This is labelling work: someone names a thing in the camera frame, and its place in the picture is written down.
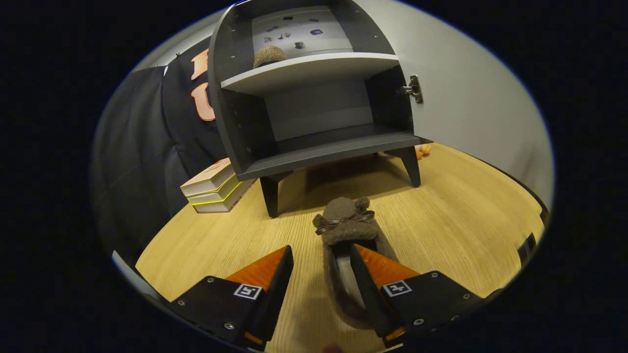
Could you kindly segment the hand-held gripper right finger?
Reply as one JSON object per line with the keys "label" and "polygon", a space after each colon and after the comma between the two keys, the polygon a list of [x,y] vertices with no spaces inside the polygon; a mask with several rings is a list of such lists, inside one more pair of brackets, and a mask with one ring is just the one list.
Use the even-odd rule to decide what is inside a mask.
{"label": "hand-held gripper right finger", "polygon": [[359,244],[350,246],[350,264],[368,318],[388,348],[441,333],[491,301],[440,271],[421,274]]}

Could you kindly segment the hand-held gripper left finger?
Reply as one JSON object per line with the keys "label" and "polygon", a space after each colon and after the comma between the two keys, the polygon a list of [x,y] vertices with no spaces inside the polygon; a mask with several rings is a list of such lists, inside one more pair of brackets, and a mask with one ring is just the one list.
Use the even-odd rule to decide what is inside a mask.
{"label": "hand-held gripper left finger", "polygon": [[275,333],[294,267],[284,246],[228,277],[206,276],[170,302],[170,310],[211,337],[264,351]]}

